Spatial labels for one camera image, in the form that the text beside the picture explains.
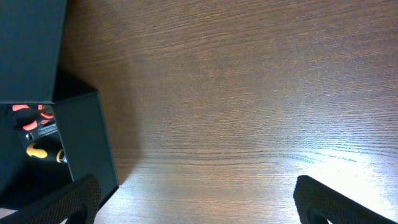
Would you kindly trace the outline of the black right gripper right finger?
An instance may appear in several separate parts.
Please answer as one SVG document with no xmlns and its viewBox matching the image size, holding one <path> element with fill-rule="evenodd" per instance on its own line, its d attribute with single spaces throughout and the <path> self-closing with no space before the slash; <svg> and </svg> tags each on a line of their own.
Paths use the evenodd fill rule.
<svg viewBox="0 0 398 224">
<path fill-rule="evenodd" d="M 396 224 L 308 175 L 300 175 L 293 198 L 302 224 Z"/>
</svg>

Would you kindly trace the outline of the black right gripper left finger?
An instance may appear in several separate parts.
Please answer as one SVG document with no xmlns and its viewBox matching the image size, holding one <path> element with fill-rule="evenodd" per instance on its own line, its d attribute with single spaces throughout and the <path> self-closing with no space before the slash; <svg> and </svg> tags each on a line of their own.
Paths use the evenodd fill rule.
<svg viewBox="0 0 398 224">
<path fill-rule="evenodd" d="M 91 224 L 101 201 L 98 178 L 87 175 L 62 189 L 1 218 L 1 224 L 67 223 Z"/>
</svg>

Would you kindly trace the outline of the yellow black stubby screwdriver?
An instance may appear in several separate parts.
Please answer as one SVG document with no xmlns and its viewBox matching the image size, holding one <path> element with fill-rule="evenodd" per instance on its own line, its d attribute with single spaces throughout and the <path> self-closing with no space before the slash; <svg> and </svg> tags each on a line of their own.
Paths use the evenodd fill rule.
<svg viewBox="0 0 398 224">
<path fill-rule="evenodd" d="M 68 163 L 63 149 L 42 149 L 37 147 L 37 143 L 32 143 L 27 147 L 26 153 L 29 157 L 40 159 L 45 162 Z"/>
</svg>

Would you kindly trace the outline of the orange black needle-nose pliers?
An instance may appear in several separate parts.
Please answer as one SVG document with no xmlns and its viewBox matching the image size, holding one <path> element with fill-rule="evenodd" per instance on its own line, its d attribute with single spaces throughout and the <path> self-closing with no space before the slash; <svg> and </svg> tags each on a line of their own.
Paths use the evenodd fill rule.
<svg viewBox="0 0 398 224">
<path fill-rule="evenodd" d="M 11 106 L 14 127 L 22 131 L 33 131 L 54 122 L 50 105 L 19 104 Z"/>
</svg>

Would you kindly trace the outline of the black gift box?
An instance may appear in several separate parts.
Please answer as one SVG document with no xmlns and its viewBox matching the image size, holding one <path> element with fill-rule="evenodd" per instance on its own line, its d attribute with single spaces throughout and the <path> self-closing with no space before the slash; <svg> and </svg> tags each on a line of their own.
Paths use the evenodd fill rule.
<svg viewBox="0 0 398 224">
<path fill-rule="evenodd" d="M 98 91 L 58 65 L 66 1 L 1 1 L 1 207 L 19 210 L 92 174 L 101 202 L 119 187 Z M 58 131 L 29 141 L 11 106 L 50 105 Z M 29 157 L 63 149 L 67 164 Z"/>
</svg>

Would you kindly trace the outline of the silver adjustable wrench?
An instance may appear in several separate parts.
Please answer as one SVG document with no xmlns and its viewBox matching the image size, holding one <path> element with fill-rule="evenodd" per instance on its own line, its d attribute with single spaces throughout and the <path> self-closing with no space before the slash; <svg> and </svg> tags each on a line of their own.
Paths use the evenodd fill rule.
<svg viewBox="0 0 398 224">
<path fill-rule="evenodd" d="M 28 132 L 25 135 L 25 138 L 29 141 L 35 141 L 42 137 L 48 136 L 50 134 L 56 133 L 58 131 L 57 125 L 55 123 L 41 127 L 39 129 L 35 129 L 31 132 Z"/>
</svg>

